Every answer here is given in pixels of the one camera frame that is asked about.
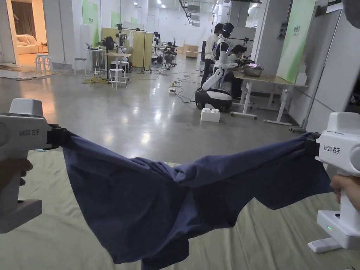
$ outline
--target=navy blue cloth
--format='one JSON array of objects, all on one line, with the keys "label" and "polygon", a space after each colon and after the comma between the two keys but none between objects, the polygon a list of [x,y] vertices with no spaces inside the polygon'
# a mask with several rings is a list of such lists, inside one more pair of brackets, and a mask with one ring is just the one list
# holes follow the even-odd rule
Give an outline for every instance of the navy blue cloth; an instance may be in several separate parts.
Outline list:
[{"label": "navy blue cloth", "polygon": [[142,260],[154,270],[184,260],[188,239],[233,227],[253,198],[279,209],[331,192],[322,163],[305,154],[305,138],[174,168],[72,133],[62,147],[84,218],[114,263]]}]

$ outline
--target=laptop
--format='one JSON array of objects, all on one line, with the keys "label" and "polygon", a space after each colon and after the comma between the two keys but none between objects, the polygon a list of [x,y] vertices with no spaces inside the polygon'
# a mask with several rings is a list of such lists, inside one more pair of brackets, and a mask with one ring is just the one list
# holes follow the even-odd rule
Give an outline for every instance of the laptop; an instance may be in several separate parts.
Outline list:
[{"label": "laptop", "polygon": [[97,48],[92,48],[89,43],[85,42],[85,44],[87,45],[87,49],[88,50],[94,50],[94,51],[97,51],[98,49]]}]

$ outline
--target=gray concrete floor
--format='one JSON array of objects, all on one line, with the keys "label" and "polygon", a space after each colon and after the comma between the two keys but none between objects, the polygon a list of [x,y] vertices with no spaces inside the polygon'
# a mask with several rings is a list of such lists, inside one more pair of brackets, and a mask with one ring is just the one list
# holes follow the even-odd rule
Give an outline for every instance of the gray concrete floor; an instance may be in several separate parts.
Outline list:
[{"label": "gray concrete floor", "polygon": [[[277,113],[253,109],[258,119],[221,114],[220,123],[200,121],[195,103],[183,103],[169,94],[171,82],[181,83],[182,95],[191,97],[201,81],[195,59],[178,57],[167,76],[130,74],[128,87],[82,84],[79,71],[44,80],[16,81],[0,78],[0,111],[6,112],[14,98],[34,98],[43,103],[49,123],[68,130],[126,157],[184,163],[204,155],[232,154],[296,137],[288,127],[264,123]],[[265,98],[252,98],[258,106]],[[234,111],[241,107],[233,106]],[[283,121],[290,121],[284,116]]]}]

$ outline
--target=curtain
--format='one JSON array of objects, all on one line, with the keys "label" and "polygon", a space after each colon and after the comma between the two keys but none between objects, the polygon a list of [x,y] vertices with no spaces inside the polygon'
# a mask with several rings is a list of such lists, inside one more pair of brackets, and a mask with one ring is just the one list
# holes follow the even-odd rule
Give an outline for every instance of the curtain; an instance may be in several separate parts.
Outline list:
[{"label": "curtain", "polygon": [[36,39],[32,4],[14,1],[11,4],[13,6],[16,34],[27,34]]}]

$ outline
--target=humanoid robot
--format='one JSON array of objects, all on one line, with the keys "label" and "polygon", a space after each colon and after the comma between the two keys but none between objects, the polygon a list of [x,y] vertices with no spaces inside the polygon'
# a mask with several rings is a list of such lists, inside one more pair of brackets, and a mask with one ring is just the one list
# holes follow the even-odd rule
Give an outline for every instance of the humanoid robot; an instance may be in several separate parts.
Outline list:
[{"label": "humanoid robot", "polygon": [[[230,37],[234,26],[231,23],[225,23],[222,29],[222,34],[213,52],[216,58],[216,62],[213,68],[213,75],[200,87],[195,93],[195,103],[198,109],[202,110],[205,104],[210,104],[214,108],[225,112],[230,109],[233,97],[231,94],[222,89],[224,84],[224,77],[226,71],[230,68],[236,68],[238,63],[229,63],[228,56],[230,51],[230,45],[228,38]],[[220,81],[219,89],[215,89],[214,84]]]}]

